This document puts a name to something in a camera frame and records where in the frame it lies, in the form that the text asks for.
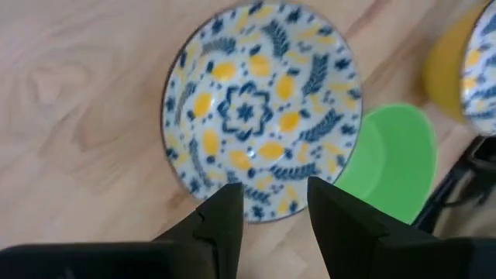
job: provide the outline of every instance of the wood grain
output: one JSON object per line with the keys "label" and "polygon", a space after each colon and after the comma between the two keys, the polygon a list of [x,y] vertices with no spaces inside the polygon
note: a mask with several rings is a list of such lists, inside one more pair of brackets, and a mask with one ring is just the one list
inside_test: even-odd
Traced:
{"label": "wood grain", "polygon": [[[366,109],[422,107],[438,177],[474,137],[424,96],[436,37],[478,0],[308,0],[348,40]],[[233,1],[7,0],[0,3],[0,247],[149,240],[198,202],[168,165],[160,99],[198,25]],[[245,225],[239,278],[326,278],[307,211]]]}

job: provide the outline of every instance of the blue floral pattern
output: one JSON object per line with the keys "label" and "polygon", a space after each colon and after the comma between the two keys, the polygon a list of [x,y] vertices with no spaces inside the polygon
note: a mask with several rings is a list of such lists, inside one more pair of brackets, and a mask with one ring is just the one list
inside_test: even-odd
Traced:
{"label": "blue floral pattern", "polygon": [[[246,102],[242,98],[244,95],[249,96]],[[236,106],[235,104],[239,100],[243,103],[241,106]],[[274,115],[269,101],[269,92],[258,91],[253,81],[246,82],[241,88],[238,86],[227,88],[226,99],[217,107],[217,111],[223,119],[222,131],[235,134],[236,138],[242,142],[251,136],[261,136],[264,133],[266,123]],[[256,121],[248,122],[255,115],[257,116]]]}

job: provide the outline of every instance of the ceramic bowl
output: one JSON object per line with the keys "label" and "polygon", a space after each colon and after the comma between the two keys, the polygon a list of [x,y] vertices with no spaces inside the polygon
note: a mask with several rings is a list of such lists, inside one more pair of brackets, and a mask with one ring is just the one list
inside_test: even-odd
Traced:
{"label": "ceramic bowl", "polygon": [[496,2],[477,3],[439,38],[423,80],[445,114],[496,134]]}
{"label": "ceramic bowl", "polygon": [[220,12],[186,42],[165,86],[164,141],[183,185],[204,199],[242,182],[251,222],[302,210],[306,178],[334,182],[360,128],[350,49],[301,5]]}

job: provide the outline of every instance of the green bowl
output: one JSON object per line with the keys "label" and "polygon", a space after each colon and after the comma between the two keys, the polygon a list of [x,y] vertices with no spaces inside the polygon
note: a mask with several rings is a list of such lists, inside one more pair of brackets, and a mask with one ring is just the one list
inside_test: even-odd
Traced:
{"label": "green bowl", "polygon": [[336,186],[412,223],[436,175],[436,136],[423,112],[388,105],[368,113],[356,149]]}

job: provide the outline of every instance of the black object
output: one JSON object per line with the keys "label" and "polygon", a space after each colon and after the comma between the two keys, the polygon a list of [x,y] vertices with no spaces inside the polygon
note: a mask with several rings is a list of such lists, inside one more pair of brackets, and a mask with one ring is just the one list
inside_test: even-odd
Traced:
{"label": "black object", "polygon": [[[496,240],[439,240],[317,177],[312,227],[332,279],[495,278]],[[28,245],[0,252],[0,278],[236,278],[243,186],[228,184],[151,243]]]}
{"label": "black object", "polygon": [[14,246],[0,278],[236,278],[243,187],[228,184],[152,243]]}
{"label": "black object", "polygon": [[495,239],[439,240],[317,177],[308,210],[332,279],[495,278]]}
{"label": "black object", "polygon": [[[463,187],[456,201],[448,202],[456,184],[469,171],[474,173],[474,177]],[[496,138],[478,136],[429,197],[412,225],[424,232],[432,233],[444,208],[464,205],[474,199],[477,199],[477,205],[482,205],[495,185]]]}

